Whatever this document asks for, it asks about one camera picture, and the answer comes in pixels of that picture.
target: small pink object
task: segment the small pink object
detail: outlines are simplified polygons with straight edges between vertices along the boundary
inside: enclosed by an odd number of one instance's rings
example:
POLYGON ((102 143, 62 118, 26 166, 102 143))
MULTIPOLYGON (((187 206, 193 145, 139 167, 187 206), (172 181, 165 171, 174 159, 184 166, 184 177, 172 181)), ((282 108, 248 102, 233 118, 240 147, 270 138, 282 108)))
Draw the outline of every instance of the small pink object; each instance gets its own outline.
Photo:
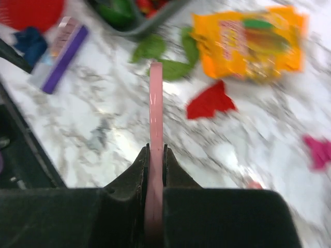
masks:
POLYGON ((163 77, 162 63, 152 63, 149 77, 149 128, 151 161, 148 169, 145 204, 145 238, 158 242, 162 238, 163 201, 163 77))
POLYGON ((257 189, 257 190, 261 190, 263 189, 262 186, 258 183, 258 182, 250 182, 248 185, 247 185, 247 188, 249 189, 257 189))
POLYGON ((313 159, 313 170, 326 170, 326 163, 331 160, 331 142, 328 140, 318 141, 309 135, 304 135, 303 141, 310 148, 313 159))

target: green paper piece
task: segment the green paper piece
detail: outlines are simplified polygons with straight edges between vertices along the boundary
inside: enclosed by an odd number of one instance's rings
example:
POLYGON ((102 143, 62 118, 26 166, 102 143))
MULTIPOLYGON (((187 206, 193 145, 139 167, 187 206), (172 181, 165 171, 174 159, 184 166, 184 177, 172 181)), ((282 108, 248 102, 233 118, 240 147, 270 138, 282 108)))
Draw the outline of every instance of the green paper piece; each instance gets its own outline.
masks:
POLYGON ((141 58, 158 59, 165 51, 166 44, 162 37, 152 34, 139 43, 130 62, 137 63, 141 58))
POLYGON ((159 59, 159 62, 162 63, 162 73, 163 79, 166 81, 175 81, 186 75, 188 75, 193 69, 192 65, 168 60, 168 59, 159 59))
POLYGON ((193 29, 192 27, 183 27, 181 31, 182 45, 189 61, 189 64, 194 67, 199 60, 199 50, 197 48, 197 42, 191 37, 193 29))

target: blue cloth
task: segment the blue cloth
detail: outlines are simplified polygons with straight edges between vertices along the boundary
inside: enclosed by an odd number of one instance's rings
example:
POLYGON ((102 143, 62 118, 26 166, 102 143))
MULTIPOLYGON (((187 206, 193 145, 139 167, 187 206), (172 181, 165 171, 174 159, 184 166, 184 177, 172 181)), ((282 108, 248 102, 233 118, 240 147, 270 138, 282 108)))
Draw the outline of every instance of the blue cloth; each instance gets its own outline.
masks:
POLYGON ((14 48, 24 53, 23 58, 34 67, 48 47, 44 37, 35 27, 27 27, 23 31, 14 33, 14 36, 17 41, 14 48))

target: orange bag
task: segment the orange bag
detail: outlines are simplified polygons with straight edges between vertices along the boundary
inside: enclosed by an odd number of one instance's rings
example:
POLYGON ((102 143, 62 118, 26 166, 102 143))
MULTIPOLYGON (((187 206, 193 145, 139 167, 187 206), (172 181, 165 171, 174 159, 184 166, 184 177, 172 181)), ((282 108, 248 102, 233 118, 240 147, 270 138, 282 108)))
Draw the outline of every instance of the orange bag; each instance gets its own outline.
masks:
POLYGON ((193 15, 192 36, 202 65, 212 78, 234 75, 258 83, 274 81, 282 71, 302 71, 302 37, 307 17, 293 7, 261 12, 228 11, 193 15))

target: gray bowl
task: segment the gray bowl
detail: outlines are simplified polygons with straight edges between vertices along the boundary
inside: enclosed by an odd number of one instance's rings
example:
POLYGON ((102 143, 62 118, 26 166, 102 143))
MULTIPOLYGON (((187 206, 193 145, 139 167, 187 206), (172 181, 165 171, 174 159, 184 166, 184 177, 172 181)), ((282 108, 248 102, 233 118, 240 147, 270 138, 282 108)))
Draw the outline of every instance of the gray bowl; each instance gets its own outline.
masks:
POLYGON ((190 0, 170 0, 165 6, 163 6, 152 18, 145 18, 143 14, 140 13, 138 6, 136 5, 136 0, 129 0, 131 8, 134 13, 135 21, 131 26, 125 29, 115 29, 110 24, 108 24, 94 8, 94 0, 84 0, 87 6, 94 12, 96 18, 100 22, 104 23, 109 27, 112 34, 117 36, 126 37, 129 39, 141 39, 151 32, 153 32, 160 24, 162 24, 171 15, 175 14, 181 7, 183 7, 190 0))

